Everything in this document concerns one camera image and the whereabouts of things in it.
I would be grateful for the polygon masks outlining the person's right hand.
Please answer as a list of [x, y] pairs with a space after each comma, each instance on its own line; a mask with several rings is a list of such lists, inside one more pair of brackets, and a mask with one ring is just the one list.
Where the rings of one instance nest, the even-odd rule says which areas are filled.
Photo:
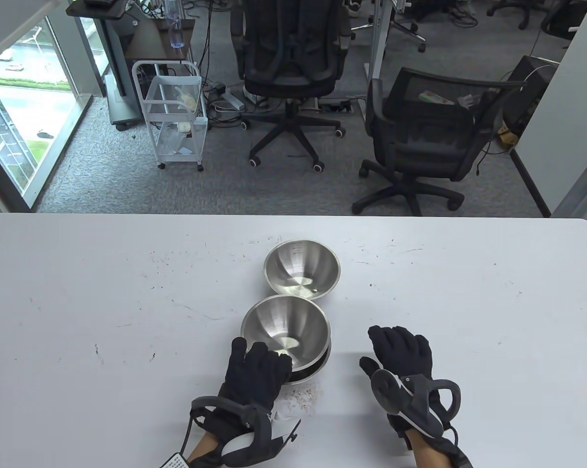
[[452, 420], [459, 412], [462, 393], [455, 382], [432, 378], [427, 338], [402, 326], [371, 326], [368, 335], [376, 358], [362, 357], [359, 365], [391, 427], [409, 449], [414, 443], [407, 431], [413, 429], [431, 448], [461, 464], [465, 455], [458, 447], [458, 437], [451, 441], [444, 434], [452, 431], [457, 435]]

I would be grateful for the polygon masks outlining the person's left hand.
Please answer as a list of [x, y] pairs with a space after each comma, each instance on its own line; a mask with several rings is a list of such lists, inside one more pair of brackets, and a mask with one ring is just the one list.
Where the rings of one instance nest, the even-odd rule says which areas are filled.
[[[246, 406], [256, 404], [267, 412], [292, 373], [292, 359], [255, 342], [248, 349], [243, 337], [231, 343], [228, 368], [218, 396]], [[206, 434], [187, 457], [191, 467], [220, 467], [221, 450], [236, 437], [251, 432], [240, 417], [222, 409], [214, 409], [203, 421]]]

